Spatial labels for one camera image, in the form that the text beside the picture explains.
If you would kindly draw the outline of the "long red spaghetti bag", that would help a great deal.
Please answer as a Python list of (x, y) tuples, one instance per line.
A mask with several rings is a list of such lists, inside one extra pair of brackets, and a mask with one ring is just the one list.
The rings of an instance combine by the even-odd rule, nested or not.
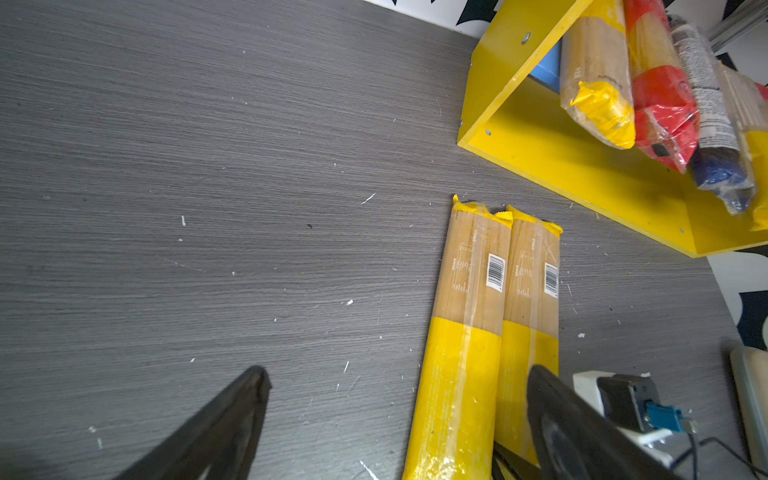
[(684, 173), (698, 145), (699, 112), (676, 52), (661, 1), (623, 2), (635, 145), (650, 158)]

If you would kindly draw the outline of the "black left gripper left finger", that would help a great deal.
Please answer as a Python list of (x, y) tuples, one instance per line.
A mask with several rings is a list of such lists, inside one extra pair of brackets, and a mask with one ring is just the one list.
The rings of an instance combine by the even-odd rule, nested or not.
[(251, 366), (120, 479), (246, 479), (264, 425), (271, 383)]

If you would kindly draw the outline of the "clear white label spaghetti bag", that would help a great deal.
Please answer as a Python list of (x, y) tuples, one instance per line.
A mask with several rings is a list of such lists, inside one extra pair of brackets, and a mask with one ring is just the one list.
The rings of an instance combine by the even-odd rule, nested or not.
[(691, 176), (698, 189), (723, 201), (729, 214), (742, 214), (750, 206), (755, 183), (721, 88), (719, 62), (694, 24), (674, 14), (668, 20), (699, 114), (698, 145), (688, 164)]

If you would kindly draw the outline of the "yellow spaghetti bag back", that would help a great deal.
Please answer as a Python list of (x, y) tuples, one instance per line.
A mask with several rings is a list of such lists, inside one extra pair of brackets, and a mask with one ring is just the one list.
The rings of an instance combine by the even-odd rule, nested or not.
[(559, 268), (563, 229), (511, 206), (513, 222), (499, 363), (495, 441), (539, 464), (527, 418), (527, 381), (541, 365), (559, 372)]

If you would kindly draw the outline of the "yellow spaghetti bag front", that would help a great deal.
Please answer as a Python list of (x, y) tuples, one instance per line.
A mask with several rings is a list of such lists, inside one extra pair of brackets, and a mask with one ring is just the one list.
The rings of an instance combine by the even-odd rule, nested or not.
[(727, 206), (733, 214), (748, 215), (751, 231), (766, 231), (767, 88), (723, 64), (719, 80), (747, 173), (746, 183), (727, 194)]

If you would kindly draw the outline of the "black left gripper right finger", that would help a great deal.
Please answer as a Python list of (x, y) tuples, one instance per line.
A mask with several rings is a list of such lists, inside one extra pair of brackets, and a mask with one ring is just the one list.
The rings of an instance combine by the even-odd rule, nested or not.
[(676, 479), (541, 365), (527, 380), (527, 418), (544, 479)]

